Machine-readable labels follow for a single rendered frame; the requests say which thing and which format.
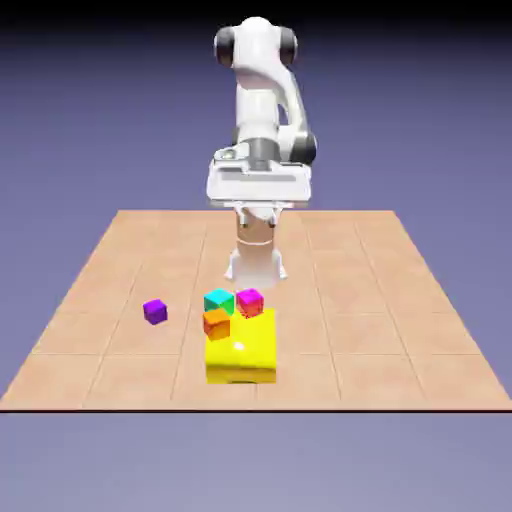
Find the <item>small orange cube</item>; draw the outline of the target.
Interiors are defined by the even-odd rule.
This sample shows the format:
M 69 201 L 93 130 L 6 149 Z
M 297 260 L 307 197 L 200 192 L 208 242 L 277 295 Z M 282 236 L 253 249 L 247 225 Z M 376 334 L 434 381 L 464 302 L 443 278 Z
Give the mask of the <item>small orange cube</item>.
M 205 311 L 203 330 L 211 341 L 227 338 L 231 332 L 231 316 L 223 308 Z

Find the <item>small magenta cube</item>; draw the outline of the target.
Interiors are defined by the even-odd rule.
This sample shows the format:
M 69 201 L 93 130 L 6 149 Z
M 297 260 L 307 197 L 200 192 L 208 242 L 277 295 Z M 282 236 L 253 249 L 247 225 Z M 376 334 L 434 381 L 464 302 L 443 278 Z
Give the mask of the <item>small magenta cube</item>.
M 237 310 L 245 318 L 258 316 L 264 311 L 264 297 L 254 288 L 240 290 L 236 293 Z

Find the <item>large yellow box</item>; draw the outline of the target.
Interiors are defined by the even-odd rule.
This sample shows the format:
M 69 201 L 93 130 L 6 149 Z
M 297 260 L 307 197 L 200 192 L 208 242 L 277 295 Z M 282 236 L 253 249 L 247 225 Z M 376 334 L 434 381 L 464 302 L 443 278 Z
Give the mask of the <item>large yellow box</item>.
M 205 369 L 208 384 L 274 384 L 277 343 L 275 310 L 245 318 L 236 311 L 230 334 L 211 340 L 206 337 Z

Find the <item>small purple cube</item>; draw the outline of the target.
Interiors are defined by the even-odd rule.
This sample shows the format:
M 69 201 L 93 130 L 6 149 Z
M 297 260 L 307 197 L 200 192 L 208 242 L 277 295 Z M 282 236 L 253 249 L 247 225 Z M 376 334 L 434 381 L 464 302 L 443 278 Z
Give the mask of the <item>small purple cube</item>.
M 167 305 L 161 299 L 153 299 L 143 304 L 144 318 L 152 325 L 168 319 Z

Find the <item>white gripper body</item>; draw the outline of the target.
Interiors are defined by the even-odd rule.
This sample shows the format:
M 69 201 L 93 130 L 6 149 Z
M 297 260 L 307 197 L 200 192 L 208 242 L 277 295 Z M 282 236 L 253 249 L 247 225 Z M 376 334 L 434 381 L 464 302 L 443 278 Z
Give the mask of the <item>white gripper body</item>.
M 213 205 L 292 208 L 311 198 L 311 168 L 270 162 L 267 171 L 250 170 L 247 160 L 212 160 L 206 194 Z

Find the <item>small cyan cube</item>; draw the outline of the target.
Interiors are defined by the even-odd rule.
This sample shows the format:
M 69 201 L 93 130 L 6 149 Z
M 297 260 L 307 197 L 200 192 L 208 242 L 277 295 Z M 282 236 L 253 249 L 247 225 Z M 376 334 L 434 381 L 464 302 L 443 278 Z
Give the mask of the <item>small cyan cube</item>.
M 204 295 L 204 311 L 223 309 L 228 315 L 234 314 L 235 296 L 232 292 L 217 288 Z

